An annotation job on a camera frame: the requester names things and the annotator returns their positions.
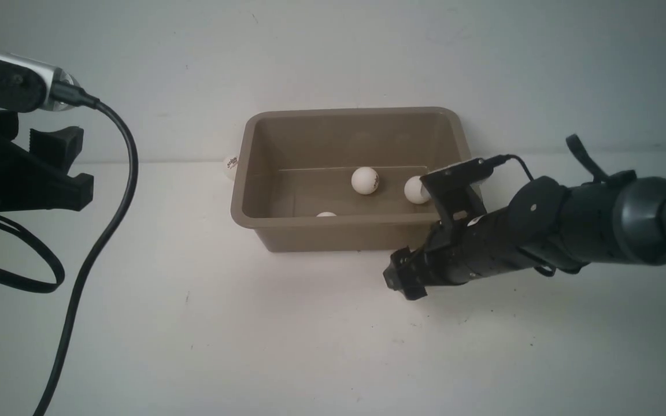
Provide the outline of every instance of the cable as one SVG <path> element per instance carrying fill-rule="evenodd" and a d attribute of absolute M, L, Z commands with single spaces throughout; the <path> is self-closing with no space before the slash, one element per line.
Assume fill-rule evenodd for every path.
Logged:
<path fill-rule="evenodd" d="M 23 226 L 3 216 L 0 216 L 0 230 L 14 235 L 35 250 L 35 252 L 45 260 L 45 263 L 47 263 L 53 271 L 53 276 L 55 276 L 55 283 L 48 283 L 44 281 L 35 281 L 34 279 L 21 276 L 20 274 L 0 269 L 0 284 L 32 293 L 51 293 L 61 286 L 66 277 L 66 271 L 64 270 L 61 261 L 58 260 L 52 251 L 50 251 L 50 248 L 31 232 L 27 231 Z"/>
<path fill-rule="evenodd" d="M 526 166 L 526 163 L 523 161 L 523 159 L 521 159 L 519 156 L 516 155 L 505 155 L 505 158 L 518 161 L 518 163 L 520 163 L 521 168 L 523 168 L 523 171 L 526 173 L 526 176 L 528 176 L 529 181 L 533 181 L 534 176 L 533 174 L 531 174 L 531 171 L 528 170 L 528 166 Z"/>
<path fill-rule="evenodd" d="M 87 277 L 89 276 L 89 272 L 91 271 L 92 266 L 94 266 L 94 262 L 99 256 L 99 253 L 101 253 L 102 249 L 106 246 L 109 239 L 114 234 L 114 230 L 116 230 L 122 222 L 122 219 L 125 218 L 125 214 L 127 213 L 128 208 L 130 208 L 130 203 L 132 203 L 132 198 L 135 195 L 135 189 L 138 186 L 138 149 L 130 129 L 125 122 L 122 121 L 122 118 L 120 118 L 114 110 L 109 108 L 108 105 L 101 103 L 96 98 L 85 93 L 82 88 L 64 83 L 53 83 L 53 86 L 54 90 L 51 92 L 51 95 L 56 100 L 74 106 L 89 106 L 90 108 L 100 111 L 100 113 L 108 116 L 108 118 L 113 121 L 114 125 L 120 130 L 122 137 L 125 140 L 125 144 L 127 145 L 129 174 L 127 176 L 127 187 L 125 188 L 125 193 L 122 196 L 122 201 L 120 202 L 117 211 L 114 213 L 112 220 L 109 221 L 109 224 L 106 226 L 100 237 L 94 243 L 92 250 L 90 250 L 82 264 L 82 268 L 79 269 L 79 274 L 76 276 L 76 282 L 74 282 L 71 299 L 68 303 L 68 310 L 66 311 L 63 331 L 61 332 L 61 340 L 58 343 L 58 350 L 55 351 L 53 369 L 50 372 L 50 377 L 45 385 L 43 395 L 40 397 L 38 407 L 35 409 L 34 416 L 43 416 L 45 411 L 47 411 L 48 405 L 50 405 L 50 401 L 53 399 L 53 393 L 56 391 L 56 385 L 58 385 L 58 379 L 61 377 L 61 371 L 63 371 L 63 365 L 66 361 L 66 353 L 68 352 L 68 346 L 71 343 L 73 324 L 76 321 L 76 311 L 79 309 L 79 301 L 82 298 L 82 292 L 84 292 L 84 285 L 87 282 Z"/>

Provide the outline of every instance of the plastic tub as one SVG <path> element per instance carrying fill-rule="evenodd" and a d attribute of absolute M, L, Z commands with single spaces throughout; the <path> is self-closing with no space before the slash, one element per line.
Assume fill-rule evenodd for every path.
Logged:
<path fill-rule="evenodd" d="M 438 215 L 432 201 L 410 203 L 405 182 L 470 158 L 445 108 L 261 113 L 246 124 L 231 214 L 271 252 L 417 247 Z M 360 166 L 380 176 L 372 195 L 351 187 Z"/>

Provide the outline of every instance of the white wall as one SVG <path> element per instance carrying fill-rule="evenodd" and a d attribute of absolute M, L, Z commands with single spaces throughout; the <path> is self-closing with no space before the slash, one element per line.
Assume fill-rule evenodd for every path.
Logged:
<path fill-rule="evenodd" d="M 663 0 L 0 0 L 0 49 L 58 64 L 146 161 L 217 160 L 267 110 L 446 106 L 476 154 L 666 150 Z M 121 161 L 99 115 L 81 161 Z"/>

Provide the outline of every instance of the bin bottom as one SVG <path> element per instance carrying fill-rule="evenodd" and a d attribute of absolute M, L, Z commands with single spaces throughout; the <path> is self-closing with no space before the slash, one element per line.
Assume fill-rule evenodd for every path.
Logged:
<path fill-rule="evenodd" d="M 425 166 L 376 168 L 378 189 L 360 195 L 351 187 L 356 168 L 294 169 L 275 173 L 270 195 L 270 218 L 314 217 L 323 211 L 337 216 L 434 213 L 431 201 L 414 205 L 405 198 L 405 182 L 428 173 Z"/>

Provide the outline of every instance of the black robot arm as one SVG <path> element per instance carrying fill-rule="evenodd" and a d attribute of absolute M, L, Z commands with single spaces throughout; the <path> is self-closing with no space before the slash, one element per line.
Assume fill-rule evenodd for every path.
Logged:
<path fill-rule="evenodd" d="M 592 262 L 666 264 L 666 179 L 638 179 L 634 171 L 608 176 L 576 135 L 567 144 L 592 182 L 564 187 L 526 170 L 531 181 L 508 206 L 488 214 L 470 185 L 515 156 L 472 159 L 423 176 L 441 221 L 422 247 L 391 255 L 387 286 L 415 300 L 427 286 L 531 267 L 552 276 L 556 269 L 577 273 Z"/>

